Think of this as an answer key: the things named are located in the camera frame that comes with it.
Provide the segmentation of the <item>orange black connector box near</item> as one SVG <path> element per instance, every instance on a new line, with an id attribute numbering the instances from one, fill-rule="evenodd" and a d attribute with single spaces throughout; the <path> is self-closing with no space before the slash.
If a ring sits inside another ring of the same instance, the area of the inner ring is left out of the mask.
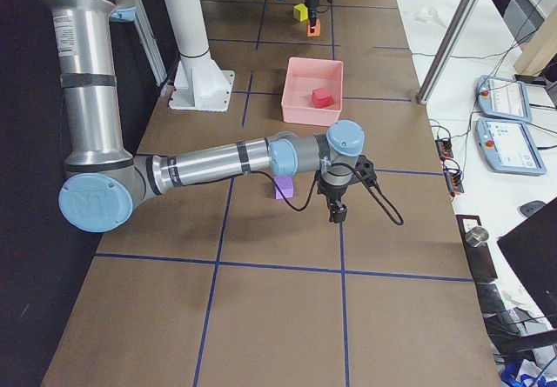
<path id="1" fill-rule="evenodd" d="M 446 186 L 452 197 L 464 193 L 462 184 L 462 171 L 460 168 L 443 168 L 443 174 L 446 180 Z"/>

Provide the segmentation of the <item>orange foam block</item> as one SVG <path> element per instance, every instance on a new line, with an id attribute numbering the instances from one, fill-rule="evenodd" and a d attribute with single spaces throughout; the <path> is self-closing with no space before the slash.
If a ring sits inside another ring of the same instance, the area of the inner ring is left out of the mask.
<path id="1" fill-rule="evenodd" d="M 320 20 L 319 19 L 316 19 L 314 23 L 312 23 L 311 20 L 307 21 L 306 35 L 308 37 L 319 37 L 320 36 Z"/>

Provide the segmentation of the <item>yellow foam block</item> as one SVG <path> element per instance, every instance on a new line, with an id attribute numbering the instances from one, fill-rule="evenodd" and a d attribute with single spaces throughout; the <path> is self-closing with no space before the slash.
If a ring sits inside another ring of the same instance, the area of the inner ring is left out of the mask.
<path id="1" fill-rule="evenodd" d="M 292 7 L 292 17 L 298 22 L 305 22 L 308 19 L 308 8 L 303 3 L 298 3 Z"/>

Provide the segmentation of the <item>silver metal cylinder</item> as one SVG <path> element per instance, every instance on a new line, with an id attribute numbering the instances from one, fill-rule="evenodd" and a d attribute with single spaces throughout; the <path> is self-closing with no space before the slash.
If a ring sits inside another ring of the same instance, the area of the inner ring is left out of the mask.
<path id="1" fill-rule="evenodd" d="M 471 247 L 480 247 L 489 238 L 488 231 L 482 226 L 474 226 L 465 233 L 465 243 Z"/>

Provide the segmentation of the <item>pink plastic bin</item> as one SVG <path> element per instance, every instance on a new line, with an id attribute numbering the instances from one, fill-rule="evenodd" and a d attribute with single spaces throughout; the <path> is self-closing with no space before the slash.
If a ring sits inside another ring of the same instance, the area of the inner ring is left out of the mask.
<path id="1" fill-rule="evenodd" d="M 342 111 L 344 63 L 290 57 L 281 100 L 287 123 L 330 126 Z"/>

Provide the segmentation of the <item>pink foam block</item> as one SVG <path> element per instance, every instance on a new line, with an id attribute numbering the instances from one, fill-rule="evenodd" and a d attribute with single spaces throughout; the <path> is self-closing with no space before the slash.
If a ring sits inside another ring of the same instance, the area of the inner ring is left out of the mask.
<path id="1" fill-rule="evenodd" d="M 320 87 L 312 90 L 311 95 L 312 106 L 315 108 L 325 108 L 333 103 L 332 93 L 326 87 Z"/>

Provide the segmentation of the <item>purple foam block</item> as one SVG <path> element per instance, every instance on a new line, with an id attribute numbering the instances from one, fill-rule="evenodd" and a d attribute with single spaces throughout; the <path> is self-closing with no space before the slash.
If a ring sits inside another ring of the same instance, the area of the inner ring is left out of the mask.
<path id="1" fill-rule="evenodd" d="M 294 196 L 294 184 L 292 177 L 289 176 L 275 176 L 273 178 L 275 183 L 275 198 L 290 199 Z"/>

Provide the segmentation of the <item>upper teach pendant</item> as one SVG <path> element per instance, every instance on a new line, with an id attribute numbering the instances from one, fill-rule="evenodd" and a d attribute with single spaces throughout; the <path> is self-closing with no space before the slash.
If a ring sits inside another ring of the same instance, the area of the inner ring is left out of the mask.
<path id="1" fill-rule="evenodd" d="M 525 83 L 483 75 L 476 83 L 477 103 L 487 117 L 530 122 L 532 112 Z"/>

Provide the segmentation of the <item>orange black connector box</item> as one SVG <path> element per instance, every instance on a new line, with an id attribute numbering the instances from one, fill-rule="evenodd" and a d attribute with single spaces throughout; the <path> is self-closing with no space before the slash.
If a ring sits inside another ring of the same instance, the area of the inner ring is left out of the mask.
<path id="1" fill-rule="evenodd" d="M 452 197 L 464 193 L 462 184 L 462 171 L 460 168 L 443 168 L 443 174 L 446 180 L 446 186 Z"/>
<path id="2" fill-rule="evenodd" d="M 436 139 L 435 145 L 440 160 L 453 159 L 453 144 L 449 137 Z"/>

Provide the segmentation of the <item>lower teach pendant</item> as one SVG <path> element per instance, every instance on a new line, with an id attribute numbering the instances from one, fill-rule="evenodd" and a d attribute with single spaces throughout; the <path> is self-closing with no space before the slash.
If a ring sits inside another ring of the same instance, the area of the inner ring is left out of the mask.
<path id="1" fill-rule="evenodd" d="M 480 152 L 494 172 L 532 177 L 547 173 L 524 122 L 481 117 L 475 134 Z"/>

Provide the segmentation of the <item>teach pendant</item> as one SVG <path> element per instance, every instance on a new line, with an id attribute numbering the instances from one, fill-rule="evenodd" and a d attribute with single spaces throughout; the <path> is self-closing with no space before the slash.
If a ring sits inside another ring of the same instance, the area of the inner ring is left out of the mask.
<path id="1" fill-rule="evenodd" d="M 481 117 L 475 134 L 480 152 L 494 172 L 532 177 L 547 173 L 524 122 Z"/>
<path id="2" fill-rule="evenodd" d="M 477 103 L 487 117 L 530 122 L 532 112 L 525 83 L 483 75 L 476 83 Z"/>

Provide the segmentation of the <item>orange black connector box far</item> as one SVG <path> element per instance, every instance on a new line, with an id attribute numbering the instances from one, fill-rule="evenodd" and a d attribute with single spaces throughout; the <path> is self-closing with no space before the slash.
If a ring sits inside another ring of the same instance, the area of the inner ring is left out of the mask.
<path id="1" fill-rule="evenodd" d="M 436 139 L 435 145 L 440 160 L 453 159 L 453 144 L 449 137 Z"/>

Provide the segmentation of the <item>aluminium frame post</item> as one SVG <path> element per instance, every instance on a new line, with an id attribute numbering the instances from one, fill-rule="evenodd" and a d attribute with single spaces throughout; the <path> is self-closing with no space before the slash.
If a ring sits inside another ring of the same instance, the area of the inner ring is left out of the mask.
<path id="1" fill-rule="evenodd" d="M 446 68 L 446 65 L 453 54 L 453 50 L 460 39 L 466 24 L 473 14 L 473 11 L 479 0 L 460 0 L 460 3 L 448 25 L 446 34 L 440 43 L 432 64 L 426 73 L 423 84 L 420 86 L 416 95 L 419 104 L 427 104 L 434 88 Z"/>

